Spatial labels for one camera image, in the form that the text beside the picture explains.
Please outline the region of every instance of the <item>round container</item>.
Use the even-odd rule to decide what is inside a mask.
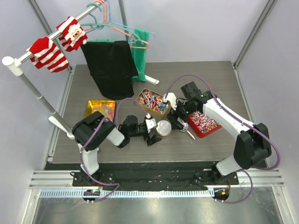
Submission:
[[[171,132],[171,123],[167,120],[161,120],[157,123],[156,132],[162,137],[166,137]]]

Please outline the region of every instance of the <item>clothes hanger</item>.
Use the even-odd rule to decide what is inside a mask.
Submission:
[[[117,22],[112,21],[112,19],[111,19],[111,11],[110,11],[110,10],[111,10],[111,8],[110,8],[110,1],[109,1],[109,0],[106,0],[106,2],[108,2],[108,4],[109,4],[109,12],[108,12],[108,14],[109,14],[109,22],[114,23],[114,24],[116,24],[116,25],[120,25],[120,26],[122,26],[122,27],[130,28],[130,29],[135,29],[134,27],[125,26],[125,25],[123,25],[123,24],[120,24],[120,23],[117,23]],[[154,37],[153,37],[153,38],[149,38],[149,40],[154,40],[154,39],[156,38],[156,34],[153,33],[153,32],[150,32],[150,34],[153,34]]]
[[[101,1],[101,0],[97,0],[97,1],[101,2],[103,4],[103,8],[105,7],[104,12],[105,11],[107,12],[107,8],[106,8],[107,5],[106,5],[106,3],[104,3],[104,1]],[[87,6],[91,6],[91,5],[100,8],[100,6],[98,4],[95,4],[95,3],[89,3]],[[90,16],[92,16],[95,19],[95,21],[97,21],[96,17],[94,15],[90,14]],[[104,22],[109,23],[108,20],[107,20],[107,13],[104,14]],[[133,31],[131,31],[131,30],[127,29],[127,28],[122,28],[120,26],[116,26],[116,25],[112,25],[112,24],[106,24],[106,23],[86,23],[86,24],[81,24],[81,26],[90,26],[91,27],[91,28],[85,30],[85,31],[90,30],[90,31],[88,31],[86,33],[92,32],[94,30],[101,30],[101,29],[103,29],[104,26],[108,26],[108,27],[111,27],[112,29],[115,29],[116,31],[118,31],[118,32],[120,32],[120,33],[122,33],[124,35],[132,37],[132,39],[134,41],[141,41],[143,45],[146,44],[145,47],[130,46],[131,48],[147,49],[150,46],[150,44],[148,42],[141,40],[141,38],[136,33],[134,33]],[[123,30],[126,30],[126,31],[132,33],[132,35],[124,32]]]

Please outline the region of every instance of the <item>clothes rack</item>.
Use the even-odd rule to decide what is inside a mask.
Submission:
[[[121,14],[122,19],[123,19],[123,21],[126,22],[126,18],[124,18],[125,14],[124,14],[124,7],[123,7],[122,0],[119,0],[119,3],[120,3],[120,9],[121,9],[121,13],[122,13]],[[95,9],[97,9],[96,6],[89,6],[84,11],[79,13],[75,17],[75,19],[77,21],[80,21],[81,19],[86,17],[88,14],[90,14],[92,11],[94,11]],[[55,40],[56,38],[58,38],[59,35],[60,35],[60,32],[56,29],[53,33],[48,35],[48,38],[50,40]],[[31,90],[31,92],[42,103],[42,105],[51,113],[51,116],[49,117],[49,121],[52,122],[54,125],[56,125],[58,128],[60,128],[61,130],[63,130],[64,132],[66,132],[67,136],[70,139],[74,139],[74,136],[71,133],[70,126],[59,115],[59,113],[52,107],[52,105],[45,99],[45,97],[40,93],[40,91],[38,91],[38,89],[30,82],[30,80],[25,76],[22,69],[20,68],[22,63],[24,63],[26,60],[31,58],[31,56],[32,56],[32,53],[29,52],[29,51],[26,52],[25,54],[23,54],[21,57],[15,58],[15,59],[13,59],[10,56],[6,56],[2,59],[2,63],[5,66],[7,66],[15,76],[19,77],[20,80],[22,80],[22,82],[28,87],[28,89]],[[158,80],[156,80],[154,78],[151,78],[149,76],[146,76],[146,79],[147,79],[148,82],[150,82],[152,84],[158,84],[159,83]]]

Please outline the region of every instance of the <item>yellow container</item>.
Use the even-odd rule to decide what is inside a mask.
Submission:
[[[85,118],[92,113],[99,111],[105,117],[114,122],[116,102],[114,100],[89,100],[87,102]]]
[[[159,94],[159,93],[157,93],[157,92],[155,92],[155,91],[153,91],[153,90],[149,90],[149,89],[147,89],[147,88],[144,88],[144,89],[141,91],[141,93],[137,96],[137,98],[136,98],[137,102],[139,102],[140,97],[142,97],[142,98],[145,97],[145,95],[144,95],[145,92],[150,92],[150,94],[155,94],[155,95],[157,95],[158,98],[160,98],[160,99],[163,98],[163,95],[161,95],[161,94]],[[162,112],[162,113],[160,113],[160,112],[158,112],[158,111],[153,110],[152,108],[149,108],[148,106],[146,106],[146,105],[144,105],[144,104],[140,104],[140,106],[142,106],[145,110],[147,110],[151,115],[156,115],[156,116],[161,117],[161,118],[165,117],[165,115],[168,114],[168,112],[169,112],[169,110],[170,110],[170,108],[171,108],[170,105],[167,104],[167,105],[166,105],[166,109],[165,109],[165,111]]]

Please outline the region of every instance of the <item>gray wood tabletop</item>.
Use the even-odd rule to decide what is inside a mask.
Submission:
[[[229,61],[147,63],[146,75],[159,79],[160,83],[152,85],[147,82],[133,82],[135,93],[133,97],[136,98],[143,88],[164,94],[172,81],[184,74],[196,74],[203,77],[225,105],[248,119],[238,82]],[[174,84],[171,92],[174,92],[177,97],[183,97],[180,87],[191,81],[194,81],[202,91],[207,90],[199,79],[184,77]],[[65,121],[73,126],[84,118],[88,100],[101,99],[106,98],[101,95],[90,76],[87,65],[77,65],[64,113]],[[139,122],[143,122],[143,111],[136,106],[135,102],[126,101],[120,107],[119,121],[122,122],[130,114],[135,115]],[[122,149],[105,140],[100,145],[98,161],[217,161],[229,156],[234,150],[234,140],[224,128],[202,139],[198,138],[191,128],[189,131],[196,137],[196,140],[193,140],[187,133],[175,130],[167,138],[150,147],[142,137],[131,138],[130,143]],[[80,163],[76,142],[69,140],[63,132],[60,132],[57,140],[53,163]]]

